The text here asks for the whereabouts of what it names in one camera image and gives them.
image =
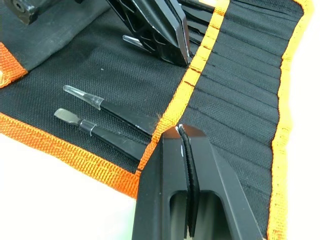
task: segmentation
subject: black fabric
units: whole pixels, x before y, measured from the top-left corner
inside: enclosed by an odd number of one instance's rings
[[[1,42],[28,71],[67,45],[104,11],[106,0],[60,1],[31,25],[25,25],[0,2]]]
[[[302,14],[291,0],[232,0],[180,120],[203,130],[236,171],[264,236],[281,57]]]
[[[65,108],[115,133],[148,144],[148,138],[62,89],[64,85],[71,85],[114,104],[160,118],[186,69],[124,42],[124,34],[130,32],[114,11],[102,14],[22,80],[1,89],[0,112],[134,173],[137,162],[54,117],[58,108]]]

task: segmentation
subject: white background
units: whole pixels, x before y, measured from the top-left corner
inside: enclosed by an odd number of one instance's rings
[[[320,13],[294,56],[288,239],[319,237]],[[0,134],[0,240],[130,240],[135,200]]]

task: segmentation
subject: pry tool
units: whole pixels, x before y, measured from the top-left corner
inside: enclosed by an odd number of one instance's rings
[[[106,101],[104,98],[92,95],[90,93],[79,90],[73,86],[65,85],[63,90],[83,101],[95,107],[98,110],[102,110],[115,118],[123,121],[134,130],[151,137],[155,131],[158,120],[156,118],[147,116],[142,113],[131,111],[125,107],[114,105],[111,102]]]
[[[95,136],[134,161],[140,161],[145,152],[145,145],[104,129],[91,121],[81,119],[66,109],[59,108],[54,116],[67,124],[77,126],[90,136]]]
[[[191,126],[165,131],[139,180],[132,240],[262,240],[230,165]]]

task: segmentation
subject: orange webbing edge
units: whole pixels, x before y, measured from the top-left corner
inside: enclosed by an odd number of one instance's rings
[[[27,73],[28,71],[20,65],[5,45],[0,42],[0,88],[7,86]]]
[[[160,140],[161,134],[169,128],[176,126],[182,117],[188,105],[189,99],[195,89],[195,85],[197,84],[201,72],[203,71],[209,55],[214,47],[228,5],[229,0],[218,0],[216,2],[212,18],[201,45],[199,46],[189,68],[186,70],[179,86],[177,87],[171,102],[156,126],[151,142],[146,147],[139,163],[136,171],[137,175],[141,174],[141,171],[147,164],[150,156],[154,152]]]
[[[139,177],[78,146],[0,113],[0,133],[57,157],[78,171],[132,198],[137,197]]]
[[[304,14],[296,25],[288,46],[282,56],[280,87],[278,90],[279,122],[272,141],[272,192],[269,207],[267,227],[268,240],[287,239],[287,170],[288,160],[286,145],[292,129],[292,119],[289,109],[290,68],[292,58],[307,28],[314,11],[311,0],[294,0],[302,6]]]

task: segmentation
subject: spudger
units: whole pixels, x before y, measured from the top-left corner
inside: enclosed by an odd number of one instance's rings
[[[67,124],[79,127],[81,131],[90,136],[97,137],[134,161],[140,161],[145,152],[145,145],[104,129],[91,121],[81,119],[66,109],[59,108],[55,111],[54,116]]]
[[[155,131],[158,123],[157,118],[147,116],[142,113],[138,113],[127,109],[125,107],[115,105],[111,102],[106,101],[104,98],[92,95],[90,93],[81,91],[73,86],[65,85],[63,90],[73,96],[87,102],[91,106],[98,110],[103,110],[108,114],[114,116],[115,118],[128,124],[133,129],[139,131],[140,133],[151,137]]]

